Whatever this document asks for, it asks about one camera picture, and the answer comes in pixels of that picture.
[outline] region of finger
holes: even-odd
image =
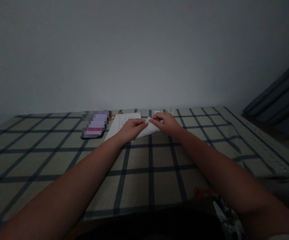
[[[147,126],[149,125],[149,123],[142,123],[138,126],[136,126],[136,129],[138,130],[138,132],[140,133],[142,130],[144,130]]]
[[[160,118],[160,119],[163,119],[163,120],[164,120],[164,116],[165,116],[165,113],[156,113],[156,114],[153,115],[151,118],[152,118],[152,119]]]
[[[135,119],[132,119],[132,122],[134,123],[135,126],[139,125],[139,124],[142,124],[145,122],[144,119],[141,119],[141,118],[135,118]]]
[[[161,127],[163,126],[163,124],[161,122],[154,120],[154,119],[150,119],[149,122],[153,123],[159,129],[161,129]]]

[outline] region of grid line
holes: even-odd
[[[214,120],[212,119],[212,117],[210,117],[207,112],[201,108],[201,110],[205,113],[205,115],[210,119],[210,121],[212,122],[212,124],[215,126],[215,128],[218,130],[218,132],[220,133],[220,135],[227,140],[227,143],[233,148],[235,149],[238,153],[241,154],[241,150],[240,148],[238,148],[237,145],[235,145],[233,142],[231,142],[230,140],[227,139],[227,137],[223,134],[223,132],[220,130],[220,128],[216,125],[216,123],[214,122]]]
[[[217,116],[218,114],[214,113],[214,114],[210,114],[210,116]],[[201,114],[198,114],[198,115],[194,115],[196,117],[203,117],[204,115],[201,115]],[[182,116],[183,118],[186,118],[186,117],[192,117],[192,115],[183,115]],[[15,118],[30,118],[30,119],[42,119],[42,118],[45,118],[43,116],[23,116],[23,115],[18,115],[18,116],[15,116]],[[61,116],[49,116],[47,119],[61,119],[63,117]],[[75,117],[75,116],[68,116],[67,117],[68,119],[79,119],[81,117]]]
[[[192,109],[191,109],[191,108],[189,108],[189,111],[190,111],[190,112],[191,112],[191,114],[193,115],[193,117],[194,117],[194,119],[195,119],[196,123],[198,124],[198,126],[200,126],[200,127],[201,127],[202,125],[200,124],[200,122],[199,122],[199,120],[197,119],[197,117],[196,117],[196,116],[194,116],[194,113],[193,113],[193,111],[192,111]],[[203,133],[204,137],[206,138],[206,140],[209,142],[210,146],[211,146],[211,147],[213,147],[213,148],[215,149],[215,146],[213,145],[213,143],[212,143],[212,142],[210,142],[210,138],[209,138],[208,134],[205,132],[205,130],[204,130],[203,128],[201,128],[201,131],[202,131],[202,133]]]
[[[7,146],[5,146],[3,149],[0,150],[0,154],[2,154],[4,152],[4,150],[10,148],[12,145],[14,145],[16,142],[18,142],[20,139],[22,139],[30,130],[34,129],[35,127],[37,127],[41,122],[43,122],[46,119],[43,118],[40,121],[38,121],[36,124],[34,124],[28,131],[24,132],[22,135],[20,135],[19,137],[17,137],[15,140],[13,140],[11,143],[9,143]]]
[[[213,140],[203,140],[205,143],[219,143],[219,142],[226,142],[227,140],[233,140],[233,139],[241,139],[240,136],[232,136],[226,139],[213,139]],[[169,147],[170,145],[172,146],[181,146],[180,143],[153,143],[152,147],[158,148],[158,147]],[[130,148],[147,148],[148,144],[135,144],[131,145]],[[96,147],[85,147],[83,149],[83,152],[87,151],[93,151],[95,150]],[[26,152],[76,152],[80,151],[79,147],[76,148],[35,148],[35,149],[6,149],[2,152],[2,154],[12,154],[12,153],[26,153]]]
[[[2,130],[2,131],[0,132],[0,135],[2,135],[3,133],[5,133],[5,132],[8,131],[9,129],[15,127],[16,125],[18,125],[19,123],[21,123],[22,121],[24,121],[24,120],[25,120],[26,118],[28,118],[28,117],[29,117],[29,115],[28,115],[28,116],[25,116],[23,119],[19,120],[18,122],[12,124],[11,126],[9,126],[8,128],[6,128],[5,130]]]
[[[127,168],[128,168],[128,161],[129,161],[129,155],[130,155],[130,146],[131,146],[131,143],[127,143],[125,145],[125,157],[124,157],[124,162],[123,162],[123,165],[122,165],[122,172],[126,172]],[[115,197],[115,202],[114,202],[114,208],[116,209],[114,211],[114,215],[119,215],[120,211],[120,204],[121,204],[121,198],[122,198],[122,193],[123,193],[123,190],[124,190],[124,185],[125,185],[125,180],[126,180],[126,175],[123,174],[120,176],[120,179],[119,179],[119,184],[118,184],[118,189],[117,189],[117,193],[116,193],[116,197]]]
[[[235,132],[237,133],[238,136],[240,136],[240,134],[238,133],[238,130],[235,128],[235,126],[229,122],[226,118],[224,118],[221,114],[220,114],[220,117],[227,123],[230,123],[230,125],[234,128]],[[269,171],[272,173],[272,174],[275,174],[275,170],[257,153],[256,150],[254,150],[253,147],[251,147],[251,145],[243,138],[241,137],[241,140],[243,141],[243,143],[255,154],[257,155],[257,158],[259,158],[261,160],[261,162],[269,169]]]
[[[258,158],[258,156],[255,154],[250,154],[250,155],[235,157],[232,160],[234,162],[238,163],[238,162],[246,160],[246,159],[254,159],[254,158]],[[122,174],[129,175],[129,174],[138,174],[138,173],[149,173],[150,171],[152,171],[154,173],[173,172],[173,171],[181,171],[181,170],[195,169],[195,168],[197,168],[197,166],[195,164],[179,165],[179,167],[177,169],[174,166],[154,167],[153,169],[134,168],[134,169],[127,169],[124,172],[122,170],[112,170],[112,171],[109,171],[106,176],[120,176]],[[61,175],[62,174],[39,175],[39,176],[36,176],[35,179],[31,179],[31,176],[4,177],[0,183],[16,183],[16,182],[26,182],[26,181],[32,181],[32,182],[55,181]]]
[[[185,127],[185,124],[184,124],[184,121],[183,121],[183,119],[181,117],[179,109],[177,109],[177,113],[178,113],[178,115],[180,117],[180,121],[181,121],[182,125]],[[185,191],[184,183],[183,183],[183,180],[182,180],[182,176],[181,176],[181,172],[180,172],[180,168],[179,168],[179,163],[178,163],[178,159],[177,159],[177,154],[175,153],[172,137],[168,136],[168,140],[169,140],[169,144],[170,144],[170,150],[171,150],[171,156],[172,156],[172,160],[173,160],[173,165],[174,165],[174,168],[176,170],[175,174],[176,174],[176,177],[177,177],[177,182],[178,182],[178,186],[179,186],[181,200],[183,202],[185,202],[185,201],[188,200],[188,197],[187,197],[187,193]]]
[[[152,135],[148,136],[148,160],[149,160],[149,172],[148,172],[148,204],[153,208],[155,203],[154,196],[154,174],[153,174],[153,147],[152,147]]]
[[[229,126],[230,124],[218,124],[218,127],[226,127]],[[214,125],[201,125],[201,126],[190,126],[190,127],[183,127],[184,129],[195,129],[195,128],[212,128],[214,127]],[[0,130],[0,132],[4,132],[4,133],[48,133],[51,132],[51,130],[8,130],[8,131],[4,131],[4,130]],[[53,130],[52,133],[68,133],[68,132],[81,132],[81,130],[63,130],[63,129],[59,129],[59,130]]]
[[[246,126],[239,118],[237,118],[229,109],[224,107],[233,117],[235,117],[243,126],[245,126],[252,134],[254,134],[264,145],[266,145],[272,152],[274,152],[280,159],[284,161],[285,164],[289,166],[289,163],[279,154],[277,153],[270,145],[268,145],[262,138],[260,138],[257,134],[255,134],[248,126]]]

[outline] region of table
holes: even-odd
[[[142,118],[152,110],[140,112]],[[255,177],[289,175],[289,150],[226,107],[177,109],[185,129]],[[0,227],[34,196],[99,146],[82,140],[81,113],[19,115],[0,126]],[[209,184],[179,142],[163,132],[120,152],[83,220],[161,209],[193,199]]]

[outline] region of white wall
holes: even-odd
[[[81,110],[241,112],[288,67],[289,0],[0,0],[0,124]]]

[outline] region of hand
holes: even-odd
[[[157,126],[165,134],[176,137],[183,130],[177,120],[170,113],[156,113],[149,122]]]
[[[144,119],[136,118],[129,119],[123,125],[116,136],[124,143],[128,143],[131,140],[134,140],[139,133],[148,126],[148,123],[145,123]]]

